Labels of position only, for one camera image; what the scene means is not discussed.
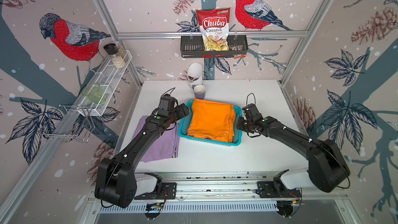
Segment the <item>purple long pants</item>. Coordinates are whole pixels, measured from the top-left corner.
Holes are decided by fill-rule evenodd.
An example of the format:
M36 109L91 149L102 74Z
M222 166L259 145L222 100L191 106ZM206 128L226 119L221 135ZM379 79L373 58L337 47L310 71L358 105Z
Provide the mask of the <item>purple long pants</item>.
M180 136L178 134L179 123L172 130L165 131L141 158L141 162L147 163L178 157Z

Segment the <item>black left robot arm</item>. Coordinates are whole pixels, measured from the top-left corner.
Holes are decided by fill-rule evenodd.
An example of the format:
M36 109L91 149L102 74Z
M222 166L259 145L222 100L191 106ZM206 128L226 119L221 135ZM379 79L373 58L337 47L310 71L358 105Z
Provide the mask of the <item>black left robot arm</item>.
M103 159L97 171L94 195L101 201L126 208L137 193L135 169L150 146L172 123L189 115L186 104L170 94L160 98L158 107L148 116L142 129L121 152L112 159Z

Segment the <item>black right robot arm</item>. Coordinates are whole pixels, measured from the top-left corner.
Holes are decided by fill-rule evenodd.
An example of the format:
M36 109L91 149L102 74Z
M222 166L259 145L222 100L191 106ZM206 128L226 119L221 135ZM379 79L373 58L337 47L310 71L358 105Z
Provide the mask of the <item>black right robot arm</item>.
M335 142L312 139L271 116L263 117L255 104L249 104L242 110L244 117L238 118L238 130L252 134L251 138L264 136L277 140L308 161L308 168L285 170L274 178L274 189L278 195L288 189L314 187L330 193L344 180L349 180L348 165Z

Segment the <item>orange long pants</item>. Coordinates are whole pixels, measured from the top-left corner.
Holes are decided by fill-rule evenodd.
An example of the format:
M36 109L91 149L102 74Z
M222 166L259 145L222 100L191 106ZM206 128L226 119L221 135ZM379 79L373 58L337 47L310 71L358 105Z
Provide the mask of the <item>orange long pants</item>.
M195 99L187 136L233 143L236 112L233 105Z

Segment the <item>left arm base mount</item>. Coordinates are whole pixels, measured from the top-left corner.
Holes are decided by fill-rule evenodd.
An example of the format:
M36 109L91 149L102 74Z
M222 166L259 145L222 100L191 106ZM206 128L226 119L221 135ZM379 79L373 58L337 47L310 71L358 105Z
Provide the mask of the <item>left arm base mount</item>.
M174 200L176 198L176 183L162 183L156 185L153 192L145 193L134 200Z

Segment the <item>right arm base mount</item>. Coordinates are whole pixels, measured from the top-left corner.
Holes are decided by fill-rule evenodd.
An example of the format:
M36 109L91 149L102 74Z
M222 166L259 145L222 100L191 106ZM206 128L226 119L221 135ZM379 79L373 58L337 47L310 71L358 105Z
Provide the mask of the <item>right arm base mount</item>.
M299 189L287 189L278 181L259 181L257 182L256 194L260 198L296 198L302 194Z

